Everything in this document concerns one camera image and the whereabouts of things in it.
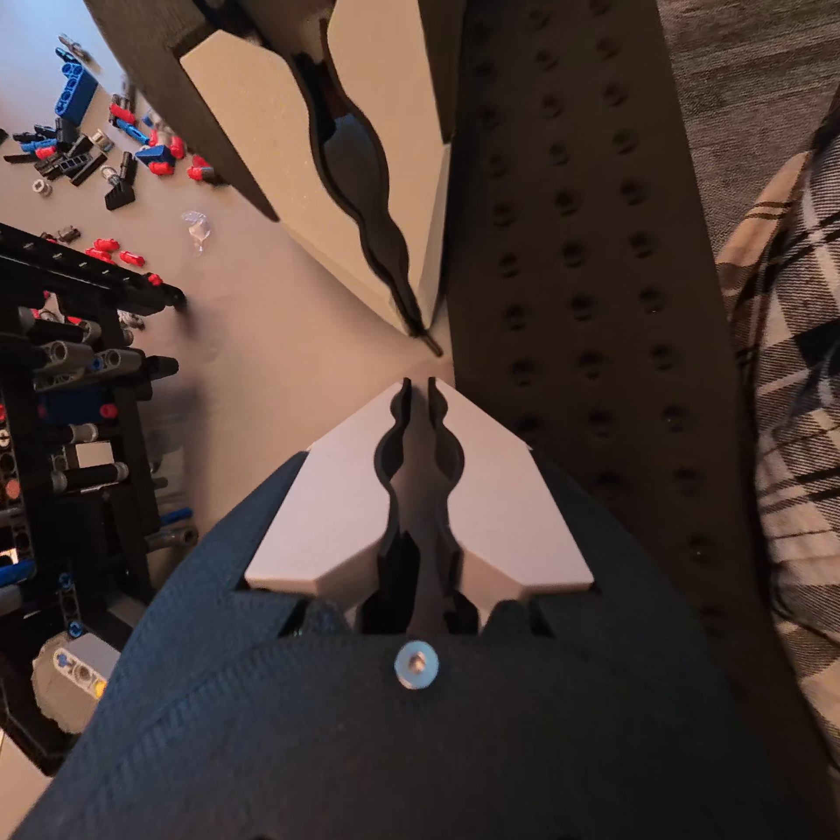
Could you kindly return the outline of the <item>black perforated pad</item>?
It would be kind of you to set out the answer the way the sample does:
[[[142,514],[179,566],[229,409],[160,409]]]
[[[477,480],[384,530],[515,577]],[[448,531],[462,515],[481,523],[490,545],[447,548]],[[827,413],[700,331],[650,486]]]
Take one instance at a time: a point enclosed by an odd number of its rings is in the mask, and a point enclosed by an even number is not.
[[[444,275],[459,390],[595,585],[535,599],[560,838],[838,838],[770,619],[747,414],[656,2],[467,2]]]

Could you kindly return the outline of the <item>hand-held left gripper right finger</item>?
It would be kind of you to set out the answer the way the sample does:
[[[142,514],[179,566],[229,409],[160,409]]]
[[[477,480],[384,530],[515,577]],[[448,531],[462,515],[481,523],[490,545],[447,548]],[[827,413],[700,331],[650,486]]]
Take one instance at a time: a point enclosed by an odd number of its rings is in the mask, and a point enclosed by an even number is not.
[[[594,576],[531,448],[437,377],[427,383],[436,566],[450,632],[478,632],[503,602],[587,592]]]

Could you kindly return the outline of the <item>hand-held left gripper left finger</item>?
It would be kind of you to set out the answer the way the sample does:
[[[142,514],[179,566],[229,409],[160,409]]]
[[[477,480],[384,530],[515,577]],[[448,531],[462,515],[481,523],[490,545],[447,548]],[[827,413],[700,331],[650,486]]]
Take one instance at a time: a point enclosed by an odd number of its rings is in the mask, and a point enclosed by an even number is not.
[[[404,378],[310,446],[247,568],[250,588],[330,602],[363,632],[407,630],[412,538],[393,479],[411,411]]]

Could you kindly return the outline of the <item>grey desk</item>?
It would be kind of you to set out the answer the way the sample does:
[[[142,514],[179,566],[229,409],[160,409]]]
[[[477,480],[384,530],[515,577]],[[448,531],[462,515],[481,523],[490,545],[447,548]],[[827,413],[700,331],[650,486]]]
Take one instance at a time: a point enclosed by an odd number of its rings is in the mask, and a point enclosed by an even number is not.
[[[87,9],[87,2],[44,2],[45,11],[36,12],[36,2],[2,2],[2,88],[8,90],[8,106],[21,104],[23,92],[11,92],[12,83],[23,83],[26,50],[32,46],[25,37],[35,37],[35,28],[53,35],[58,23],[72,23],[70,35],[84,35],[81,41],[100,63],[121,70],[140,84],[137,71],[128,70],[127,59],[118,48],[140,47],[141,30],[150,28],[139,15],[113,2],[115,23],[100,29],[99,11]],[[444,81],[446,106],[452,117],[457,89],[461,22],[465,2],[421,2],[423,25],[429,28],[429,63],[433,79]],[[250,504],[276,502],[280,485],[274,471],[287,457],[303,449],[314,438],[329,431],[338,421],[367,403],[387,385],[411,375],[421,362],[436,363],[419,342],[401,337],[366,306],[345,290],[315,258],[292,241],[279,223],[254,208],[247,197],[233,187],[216,190],[198,201],[199,187],[185,185],[142,186],[140,209],[127,211],[125,228],[132,228],[129,239],[151,248],[158,259],[153,266],[163,271],[167,281],[181,287],[190,299],[188,311],[152,318],[151,336],[143,345],[153,352],[171,354],[182,364],[182,372],[163,384],[143,419],[149,422],[150,441],[161,452],[183,447],[186,488],[196,504],[199,524],[215,525],[234,502],[245,499],[246,491],[259,490],[248,504],[240,505],[216,528],[212,536],[236,538],[236,560],[245,549],[245,538],[260,537],[254,523],[243,516],[261,512]],[[209,255],[188,255],[194,247],[186,245],[186,230],[176,220],[187,209],[207,210],[213,224]],[[245,748],[264,747],[268,730],[248,730],[245,741],[231,742],[232,759],[219,758],[216,767],[228,776],[228,787],[213,787],[208,800],[196,801],[204,819],[213,825],[187,827],[184,838],[222,838],[222,816],[244,816],[245,787],[238,772],[250,772],[234,759],[246,759]],[[180,794],[166,791],[158,795],[136,792],[133,777],[118,783],[117,793],[126,794],[127,804],[95,815],[93,805],[78,799],[78,793],[99,793],[95,776],[105,771],[100,763],[104,752],[91,759],[93,764],[70,774],[59,774],[45,787],[26,816],[22,816],[35,783],[34,767],[25,766],[22,754],[13,745],[2,749],[2,837],[18,819],[12,838],[165,838],[168,829],[151,827],[152,818],[162,816],[164,805],[184,805]],[[383,794],[373,793],[372,804],[349,800],[350,782],[363,780],[356,759],[333,764],[299,775],[283,771],[279,780],[265,768],[257,767],[257,792],[268,794],[267,806],[282,804],[286,794],[292,804],[302,806],[302,827],[291,834],[279,828],[236,829],[233,838],[398,838],[414,819],[407,816],[407,805],[390,822],[382,816]]]

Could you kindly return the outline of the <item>pile of small toy pins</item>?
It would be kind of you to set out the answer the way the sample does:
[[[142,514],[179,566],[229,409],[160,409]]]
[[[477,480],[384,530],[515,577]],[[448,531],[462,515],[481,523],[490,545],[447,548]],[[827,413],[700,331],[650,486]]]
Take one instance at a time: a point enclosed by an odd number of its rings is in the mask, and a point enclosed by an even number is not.
[[[59,41],[31,44],[2,17],[2,230],[20,228],[24,254],[87,283],[168,287],[181,306],[186,272],[161,260],[172,236],[200,256],[181,216],[189,198],[224,179],[149,113],[107,94]]]

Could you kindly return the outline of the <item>toy car chassis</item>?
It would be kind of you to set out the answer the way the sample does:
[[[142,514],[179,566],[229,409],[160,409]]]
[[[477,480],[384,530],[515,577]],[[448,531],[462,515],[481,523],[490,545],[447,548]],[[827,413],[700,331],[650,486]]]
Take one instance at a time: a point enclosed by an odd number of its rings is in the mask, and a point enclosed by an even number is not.
[[[177,287],[2,225],[1,722],[45,776],[95,711],[156,587],[153,551],[196,541],[167,511],[141,404],[179,371],[134,344]]]

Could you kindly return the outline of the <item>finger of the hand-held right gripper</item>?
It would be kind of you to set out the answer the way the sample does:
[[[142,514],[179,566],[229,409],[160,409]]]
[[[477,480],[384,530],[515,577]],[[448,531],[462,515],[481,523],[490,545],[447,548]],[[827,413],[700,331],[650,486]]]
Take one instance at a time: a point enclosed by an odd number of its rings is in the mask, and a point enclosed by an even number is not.
[[[288,235],[381,319],[420,335],[420,316],[400,312],[364,255],[359,226],[322,181],[310,111],[288,63],[222,29],[180,63]]]
[[[438,115],[418,2],[336,2],[324,58],[349,114],[327,160],[385,273],[385,315],[407,334],[434,323],[451,142]]]

